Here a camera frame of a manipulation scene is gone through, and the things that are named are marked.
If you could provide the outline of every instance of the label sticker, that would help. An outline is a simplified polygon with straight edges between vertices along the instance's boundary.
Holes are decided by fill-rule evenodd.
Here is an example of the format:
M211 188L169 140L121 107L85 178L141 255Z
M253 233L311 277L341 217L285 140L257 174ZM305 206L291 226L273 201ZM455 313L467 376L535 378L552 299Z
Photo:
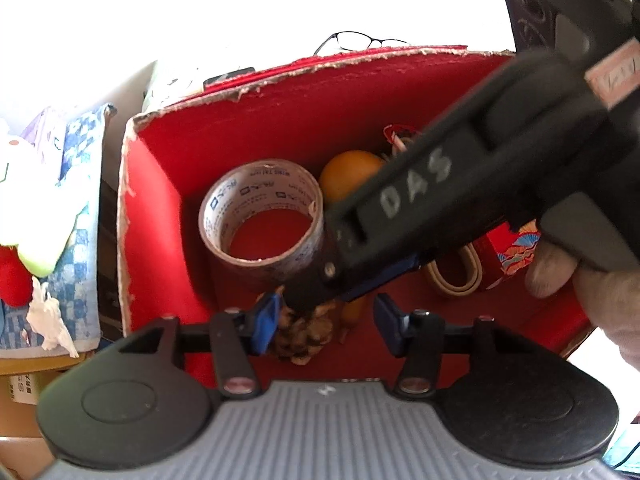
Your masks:
M640 86L640 43L632 38L584 74L605 106L611 110Z
M35 376L31 374L9 377L9 393L11 398L21 404L37 404L39 394L34 379Z

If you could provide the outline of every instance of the pine cone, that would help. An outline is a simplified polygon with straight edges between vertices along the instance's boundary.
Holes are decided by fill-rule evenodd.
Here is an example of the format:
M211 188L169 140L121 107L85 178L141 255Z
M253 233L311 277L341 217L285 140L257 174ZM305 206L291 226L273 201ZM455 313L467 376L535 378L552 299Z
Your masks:
M271 343L273 353L295 365L306 365L331 341L334 325L328 314L335 307L335 301L328 301L316 306L310 317L303 317L283 305L278 329Z

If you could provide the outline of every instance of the black round pad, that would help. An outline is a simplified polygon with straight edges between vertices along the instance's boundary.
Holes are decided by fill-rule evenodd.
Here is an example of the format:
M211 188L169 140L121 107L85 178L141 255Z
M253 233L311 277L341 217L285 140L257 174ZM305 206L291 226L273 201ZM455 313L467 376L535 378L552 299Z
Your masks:
M521 467L581 462L604 451L618 422L610 391L570 365L500 356L456 381L442 401L463 444Z
M211 409L206 389L170 362L114 348L51 384L38 405L38 424L57 457L114 470L184 448Z

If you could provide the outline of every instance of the red box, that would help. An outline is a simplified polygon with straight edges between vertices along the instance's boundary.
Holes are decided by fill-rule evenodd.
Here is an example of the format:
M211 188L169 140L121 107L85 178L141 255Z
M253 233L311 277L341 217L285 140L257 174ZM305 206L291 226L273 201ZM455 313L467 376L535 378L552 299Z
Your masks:
M255 292L211 261L198 234L200 203L227 171L273 157L300 164L317 177L337 153L381 152L384 126L428 124L509 59L508 54L413 47L315 57L220 83L130 120L118 210L118 280L126 332L167 314L183 323L204 322L215 310L246 308L255 301ZM275 237L257 240L273 244ZM455 301L439 297L420 272L384 290L401 308L428 308L450 322L492 314L558 351L588 323L571 290L549 301L534 300L524 290L522 273ZM402 363L386 352L367 312L344 345L330 343L305 367L268 356L254 364L268 382L391 379ZM442 383L465 367L462 356L448 356ZM190 356L187 370L212 384L210 356Z

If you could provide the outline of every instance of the cardboard box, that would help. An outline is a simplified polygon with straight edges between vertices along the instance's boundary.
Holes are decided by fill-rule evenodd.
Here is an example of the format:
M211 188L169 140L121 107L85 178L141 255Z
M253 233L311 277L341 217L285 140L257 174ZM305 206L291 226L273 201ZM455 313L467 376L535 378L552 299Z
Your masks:
M54 459L40 434L36 406L14 402L8 378L0 378L0 413L0 464L20 480L36 478Z
M255 301L255 291L212 261L198 234L204 195L226 172L254 160L283 158L318 177L332 156L345 150L384 152L386 125L430 123L509 59L508 54L416 47L309 58L222 82L187 101L132 118L118 190L124 332L166 315L182 323L206 322L212 312L248 308ZM278 240L260 230L256 235L259 244ZM419 272L383 290L405 310L428 308L459 324L492 314L524 330L551 300L530 297L521 275L455 301L438 297ZM529 330L529 336L556 351L564 349L586 322L575 298L565 303L566 310L555 312L566 319L544 323L542 330L536 326L538 332ZM455 378L453 361L443 364L443 384ZM344 345L330 343L305 367L268 356L254 364L265 382L390 379L401 367L380 341L370 311ZM210 356L188 356L186 369L212 385Z
M10 376L9 395L13 402L35 406L44 388L59 376L60 373L53 371Z
M93 352L80 352L78 359L68 355L27 359L0 359L0 377L31 374L45 370L66 370L72 366L79 365L93 354Z

